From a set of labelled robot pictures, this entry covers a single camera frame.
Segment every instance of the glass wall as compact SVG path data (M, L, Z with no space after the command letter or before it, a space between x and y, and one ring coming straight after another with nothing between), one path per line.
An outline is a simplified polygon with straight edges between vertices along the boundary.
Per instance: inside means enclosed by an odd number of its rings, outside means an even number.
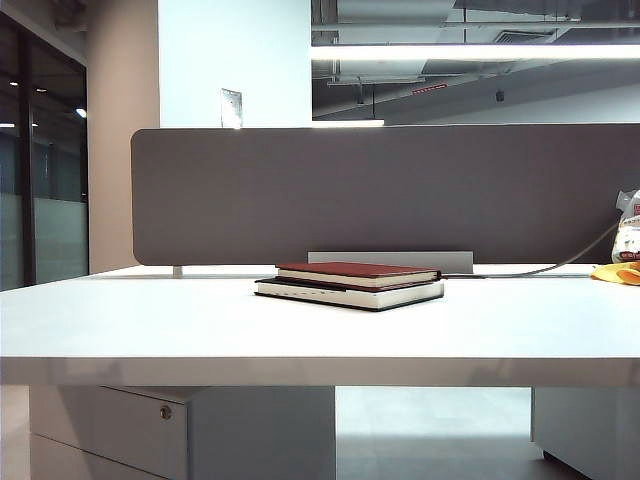
M0 290L23 284L18 39L0 23Z
M38 283L87 274L84 72L31 49L32 179Z
M88 273L86 73L4 16L0 31L6 290Z

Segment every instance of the lock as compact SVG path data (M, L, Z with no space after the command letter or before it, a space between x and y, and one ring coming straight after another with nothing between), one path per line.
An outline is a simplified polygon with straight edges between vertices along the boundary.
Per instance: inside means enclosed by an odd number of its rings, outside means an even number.
M160 418L162 418L163 420L169 420L172 415L173 412L171 412L171 408L168 405L163 405L162 407L160 407Z

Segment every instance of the desk surface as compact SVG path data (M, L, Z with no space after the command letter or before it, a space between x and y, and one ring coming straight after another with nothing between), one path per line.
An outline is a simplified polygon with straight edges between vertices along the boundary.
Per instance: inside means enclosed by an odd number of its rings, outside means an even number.
M447 280L380 313L253 295L272 267L135 267L0 294L3 383L640 384L640 288Z

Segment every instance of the plastic bag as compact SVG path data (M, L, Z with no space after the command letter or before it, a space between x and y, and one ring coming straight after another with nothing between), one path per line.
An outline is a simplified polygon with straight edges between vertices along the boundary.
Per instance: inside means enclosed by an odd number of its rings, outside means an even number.
M611 259L613 263L640 260L640 190L618 193L616 207L622 210L622 217Z

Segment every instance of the cable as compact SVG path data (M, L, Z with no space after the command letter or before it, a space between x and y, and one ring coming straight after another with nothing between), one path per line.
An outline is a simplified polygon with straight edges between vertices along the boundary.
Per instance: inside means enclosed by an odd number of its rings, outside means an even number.
M616 221L616 223L614 223L609 228L607 228L607 230L604 233L602 233L598 238L596 238L593 242L591 242L585 248L580 250L580 252L578 252L577 254L573 255L571 258L568 258L567 260L564 260L564 261L562 261L560 263L556 263L555 265L553 265L551 267L540 268L538 270L531 270L529 272L521 272L521 273L490 273L490 274L483 274L483 275L481 275L481 274L473 274L473 273L470 273L470 274L449 273L449 274L446 274L446 275L442 275L442 278L524 278L524 277L531 277L531 276L536 275L538 273L548 272L549 270L554 270L556 268L562 267L563 265L566 265L567 263L571 263L574 260L577 260L582 255L584 255L589 250L591 250L593 247L595 247L598 243L600 243L607 235L609 235L617 227L618 227L618 221Z

